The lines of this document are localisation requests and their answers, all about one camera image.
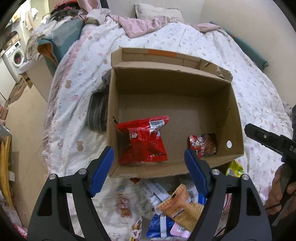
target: washing machine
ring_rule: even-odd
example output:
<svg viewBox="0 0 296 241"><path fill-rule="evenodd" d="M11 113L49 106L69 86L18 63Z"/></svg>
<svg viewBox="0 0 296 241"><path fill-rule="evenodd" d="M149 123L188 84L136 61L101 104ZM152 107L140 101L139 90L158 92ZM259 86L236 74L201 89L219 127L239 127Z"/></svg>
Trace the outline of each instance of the washing machine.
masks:
<svg viewBox="0 0 296 241"><path fill-rule="evenodd" d="M2 58L11 76L16 83L18 83L21 76L18 74L17 69L21 67L25 59L25 54L20 45L20 41L15 42L9 49L7 49Z"/></svg>

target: red snack bag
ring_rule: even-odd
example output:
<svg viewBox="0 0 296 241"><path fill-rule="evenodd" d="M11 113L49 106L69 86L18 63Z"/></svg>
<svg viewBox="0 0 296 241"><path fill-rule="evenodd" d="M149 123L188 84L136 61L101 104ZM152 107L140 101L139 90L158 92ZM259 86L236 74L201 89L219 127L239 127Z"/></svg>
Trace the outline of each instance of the red snack bag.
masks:
<svg viewBox="0 0 296 241"><path fill-rule="evenodd" d="M121 165L166 161L168 159L159 130L168 123L168 115L133 120L116 125L129 134L130 145L120 157Z"/></svg>
<svg viewBox="0 0 296 241"><path fill-rule="evenodd" d="M217 141L215 134L190 136L189 145L195 151L198 158L213 156L217 153Z"/></svg>

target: pillow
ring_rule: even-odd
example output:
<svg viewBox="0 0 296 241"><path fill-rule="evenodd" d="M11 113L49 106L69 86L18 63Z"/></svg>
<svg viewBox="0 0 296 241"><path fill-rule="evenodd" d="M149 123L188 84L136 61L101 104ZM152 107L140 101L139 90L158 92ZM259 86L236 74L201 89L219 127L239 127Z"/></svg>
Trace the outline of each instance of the pillow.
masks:
<svg viewBox="0 0 296 241"><path fill-rule="evenodd" d="M184 22L181 11L176 8L153 7L148 4L139 3L135 4L135 9L137 18L139 19L152 21L155 17L165 16L176 22Z"/></svg>
<svg viewBox="0 0 296 241"><path fill-rule="evenodd" d="M237 45L242 49L242 51L249 56L249 58L256 64L256 66L263 71L265 67L269 66L268 62L266 59L264 59L255 49L253 49L248 43L243 41L242 39L236 37L232 32L228 31L227 29L223 28L225 32L227 32L233 40L237 43Z"/></svg>

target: pink blanket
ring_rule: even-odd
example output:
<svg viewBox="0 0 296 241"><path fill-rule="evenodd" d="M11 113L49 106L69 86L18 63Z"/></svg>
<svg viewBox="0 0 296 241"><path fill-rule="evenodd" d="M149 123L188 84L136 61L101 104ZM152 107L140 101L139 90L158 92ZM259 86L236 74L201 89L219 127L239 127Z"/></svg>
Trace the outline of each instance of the pink blanket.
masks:
<svg viewBox="0 0 296 241"><path fill-rule="evenodd" d="M167 24L167 17L156 17L152 21L142 20L137 18L124 18L117 15L110 15L110 17L116 22L119 23L124 29L125 33L129 38L136 38L143 36L146 33L154 32L165 24Z"/></svg>
<svg viewBox="0 0 296 241"><path fill-rule="evenodd" d="M212 23L200 23L197 25L192 25L192 27L194 27L196 30L203 32L203 33L221 28L219 25L215 25Z"/></svg>

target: orange tape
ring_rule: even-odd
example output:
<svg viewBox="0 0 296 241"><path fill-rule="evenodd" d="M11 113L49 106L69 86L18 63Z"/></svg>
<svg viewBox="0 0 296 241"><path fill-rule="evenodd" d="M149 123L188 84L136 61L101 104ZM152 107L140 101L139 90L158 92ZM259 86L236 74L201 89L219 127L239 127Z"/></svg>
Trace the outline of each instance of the orange tape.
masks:
<svg viewBox="0 0 296 241"><path fill-rule="evenodd" d="M177 53L164 51L164 50L156 50L156 49L148 49L148 54L150 55L158 55L158 56L166 56L166 57L177 57Z"/></svg>

